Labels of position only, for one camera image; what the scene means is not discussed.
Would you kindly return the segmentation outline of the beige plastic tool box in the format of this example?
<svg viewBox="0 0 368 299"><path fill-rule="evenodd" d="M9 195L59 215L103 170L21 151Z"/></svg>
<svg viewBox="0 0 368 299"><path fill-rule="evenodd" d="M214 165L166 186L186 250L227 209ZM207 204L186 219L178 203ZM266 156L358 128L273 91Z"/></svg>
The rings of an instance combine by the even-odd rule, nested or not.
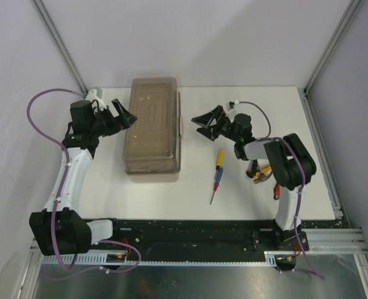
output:
<svg viewBox="0 0 368 299"><path fill-rule="evenodd" d="M134 79L129 111L137 120L125 135L125 173L138 182L177 181L182 153L181 94L177 80Z"/></svg>

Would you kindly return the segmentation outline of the black handled claw hammer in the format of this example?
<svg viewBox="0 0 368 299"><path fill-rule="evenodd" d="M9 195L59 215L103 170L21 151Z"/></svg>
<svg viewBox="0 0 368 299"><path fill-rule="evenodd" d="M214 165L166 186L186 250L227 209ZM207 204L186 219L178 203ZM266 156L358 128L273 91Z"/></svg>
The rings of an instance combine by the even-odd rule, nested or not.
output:
<svg viewBox="0 0 368 299"><path fill-rule="evenodd" d="M251 162L252 162L252 160L249 162L249 165L248 165L248 169L246 170L246 172L250 169L250 167L251 167ZM259 167L259 170L260 170L260 168L263 166L263 165L261 165L259 162L258 162L258 167ZM269 172L267 172L267 173L265 173L265 174L262 174L261 176L259 176L259 177L257 177L257 178L250 178L250 177L248 177L248 178L250 178L252 181L253 181L253 183L254 184L258 184L258 183L263 183L263 182L265 182L265 181L267 181L267 180L269 180L270 178L272 177L272 170L271 171L269 171Z"/></svg>

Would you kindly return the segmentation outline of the black rubber mallet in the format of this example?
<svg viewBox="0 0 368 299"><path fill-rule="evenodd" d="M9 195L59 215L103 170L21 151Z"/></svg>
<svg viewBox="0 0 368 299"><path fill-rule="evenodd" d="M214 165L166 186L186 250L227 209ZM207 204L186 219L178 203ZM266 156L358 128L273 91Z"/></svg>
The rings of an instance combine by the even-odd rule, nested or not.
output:
<svg viewBox="0 0 368 299"><path fill-rule="evenodd" d="M258 167L258 160L257 159L254 159L252 160L251 162L251 167L250 169L247 171L247 175L248 177L250 178L256 178L259 176L259 167Z"/></svg>

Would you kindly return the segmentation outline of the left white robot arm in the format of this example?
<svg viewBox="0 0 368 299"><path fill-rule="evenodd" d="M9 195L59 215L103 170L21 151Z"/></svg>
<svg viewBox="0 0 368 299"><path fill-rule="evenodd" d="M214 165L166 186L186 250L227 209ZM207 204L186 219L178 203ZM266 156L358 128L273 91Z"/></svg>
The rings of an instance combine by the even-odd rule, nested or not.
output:
<svg viewBox="0 0 368 299"><path fill-rule="evenodd" d="M101 137L130 128L137 118L118 99L117 111L99 100L79 100L70 106L71 122L62 141L62 164L52 194L40 212L33 212L29 225L45 256L84 254L101 241L109 249L117 248L122 234L112 218L86 221L77 209L87 171L92 164Z"/></svg>

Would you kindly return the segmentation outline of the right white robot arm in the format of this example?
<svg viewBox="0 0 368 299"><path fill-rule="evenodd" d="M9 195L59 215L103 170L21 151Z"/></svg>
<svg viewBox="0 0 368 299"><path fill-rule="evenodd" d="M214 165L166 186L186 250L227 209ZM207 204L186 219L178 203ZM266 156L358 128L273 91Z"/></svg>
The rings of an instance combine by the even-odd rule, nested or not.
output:
<svg viewBox="0 0 368 299"><path fill-rule="evenodd" d="M258 160L265 159L270 165L270 174L280 187L279 205L273 220L272 244L286 250L296 239L300 250L304 250L300 237L299 217L304 187L316 174L316 163L296 133L283 137L256 138L252 131L250 115L239 113L231 120L221 105L212 111L191 119L200 133L215 141L223 136L234 142L237 159L252 163L247 176L255 178Z"/></svg>

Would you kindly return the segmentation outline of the yellow black utility knife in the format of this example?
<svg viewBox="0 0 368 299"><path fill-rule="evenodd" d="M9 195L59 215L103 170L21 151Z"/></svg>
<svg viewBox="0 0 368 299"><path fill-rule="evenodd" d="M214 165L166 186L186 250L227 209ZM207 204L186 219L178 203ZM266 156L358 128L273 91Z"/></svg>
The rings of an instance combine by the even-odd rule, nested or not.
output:
<svg viewBox="0 0 368 299"><path fill-rule="evenodd" d="M266 164L263 165L260 170L256 170L256 171L247 171L246 175L249 176L250 178L257 178L259 176L261 176L262 174L265 174L267 172L271 171L271 166L270 164Z"/></svg>

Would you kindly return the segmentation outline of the red folding utility knife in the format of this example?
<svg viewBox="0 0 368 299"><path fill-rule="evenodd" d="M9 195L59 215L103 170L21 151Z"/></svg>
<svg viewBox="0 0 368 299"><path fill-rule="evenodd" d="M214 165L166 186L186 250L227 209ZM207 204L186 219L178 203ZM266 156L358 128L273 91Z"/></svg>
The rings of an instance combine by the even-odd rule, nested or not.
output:
<svg viewBox="0 0 368 299"><path fill-rule="evenodd" d="M275 187L273 188L273 198L274 200L279 200L281 196L281 186L276 183Z"/></svg>

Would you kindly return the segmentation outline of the blue red handled screwdriver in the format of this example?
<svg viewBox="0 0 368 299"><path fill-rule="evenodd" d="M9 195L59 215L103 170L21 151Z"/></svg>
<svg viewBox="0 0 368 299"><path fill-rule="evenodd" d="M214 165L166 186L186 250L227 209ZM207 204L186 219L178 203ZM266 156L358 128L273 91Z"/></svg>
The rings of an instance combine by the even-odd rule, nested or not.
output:
<svg viewBox="0 0 368 299"><path fill-rule="evenodd" d="M211 195L210 202L209 202L210 205L212 205L212 203L213 203L214 196L215 196L215 193L217 192L217 190L219 188L220 181L222 179L223 173L224 173L224 169L222 167L220 167L216 171L215 178L214 178L213 189L212 189L212 195Z"/></svg>

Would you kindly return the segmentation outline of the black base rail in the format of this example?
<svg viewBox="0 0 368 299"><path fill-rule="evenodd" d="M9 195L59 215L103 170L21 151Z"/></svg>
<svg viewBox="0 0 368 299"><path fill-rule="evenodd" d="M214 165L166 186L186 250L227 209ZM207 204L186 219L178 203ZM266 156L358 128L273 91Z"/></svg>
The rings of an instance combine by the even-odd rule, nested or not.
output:
<svg viewBox="0 0 368 299"><path fill-rule="evenodd" d="M300 231L304 250L308 237ZM296 239L279 241L273 220L266 221L168 221L114 220L107 244L93 249L122 249L116 241L128 241L139 250L142 261L157 262L254 262L265 251L292 253Z"/></svg>

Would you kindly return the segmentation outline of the left aluminium frame post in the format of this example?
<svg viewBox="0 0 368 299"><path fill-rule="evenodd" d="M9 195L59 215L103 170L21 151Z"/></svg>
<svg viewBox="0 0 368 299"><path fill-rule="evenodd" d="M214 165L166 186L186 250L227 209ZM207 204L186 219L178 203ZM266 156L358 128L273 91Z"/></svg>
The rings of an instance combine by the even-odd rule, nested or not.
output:
<svg viewBox="0 0 368 299"><path fill-rule="evenodd" d="M69 74L73 78L76 86L82 93L87 93L88 88L85 86L85 83L80 75L77 66L75 65L72 56L70 55L68 48L66 47L62 36L55 25L55 22L52 19L48 9L45 4L41 0L31 0L31 4L33 5L39 19L43 23L47 33L49 34L51 41L53 42L57 52L62 59L62 62L65 64Z"/></svg>

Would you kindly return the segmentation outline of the aluminium frame post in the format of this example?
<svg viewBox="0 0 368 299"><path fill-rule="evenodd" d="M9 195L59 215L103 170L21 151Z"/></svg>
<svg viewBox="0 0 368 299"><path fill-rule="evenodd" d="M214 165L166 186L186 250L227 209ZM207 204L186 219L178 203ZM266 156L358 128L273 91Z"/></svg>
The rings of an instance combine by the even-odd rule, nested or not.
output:
<svg viewBox="0 0 368 299"><path fill-rule="evenodd" d="M329 39L329 42L325 47L322 56L318 60L318 63L316 64L314 70L312 71L310 78L308 79L306 85L304 86L303 91L306 95L309 94L310 91L312 91L316 82L324 72L324 69L326 68L332 56L334 55L337 47L344 38L346 32L349 30L351 23L355 19L363 3L364 3L363 0L349 1L349 4L345 9L343 15L341 16L331 38Z"/></svg>
<svg viewBox="0 0 368 299"><path fill-rule="evenodd" d="M82 93L87 93L88 88L85 86L85 83L80 75L77 66L75 65L72 56L70 55L68 48L66 47L62 36L55 25L55 22L52 19L48 9L45 4L41 0L31 0L31 4L33 5L39 19L43 23L47 33L49 34L51 41L53 42L57 52L62 59L62 62L65 64L69 74L73 78L76 86Z"/></svg>

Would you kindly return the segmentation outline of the right aluminium frame post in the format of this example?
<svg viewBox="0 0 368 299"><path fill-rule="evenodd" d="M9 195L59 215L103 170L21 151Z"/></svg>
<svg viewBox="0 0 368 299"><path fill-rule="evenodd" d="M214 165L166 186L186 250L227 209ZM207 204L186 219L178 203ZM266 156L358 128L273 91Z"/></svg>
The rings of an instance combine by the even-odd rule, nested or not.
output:
<svg viewBox="0 0 368 299"><path fill-rule="evenodd" d="M349 30L351 23L355 19L363 3L364 3L363 0L349 1L349 4L345 9L343 15L341 16L331 38L329 39L329 42L325 47L322 56L318 60L318 63L316 64L314 70L312 71L310 78L308 79L306 85L304 86L303 91L306 95L309 94L310 91L312 91L316 82L324 72L324 69L326 68L332 56L334 55L337 47L344 38L346 32Z"/></svg>

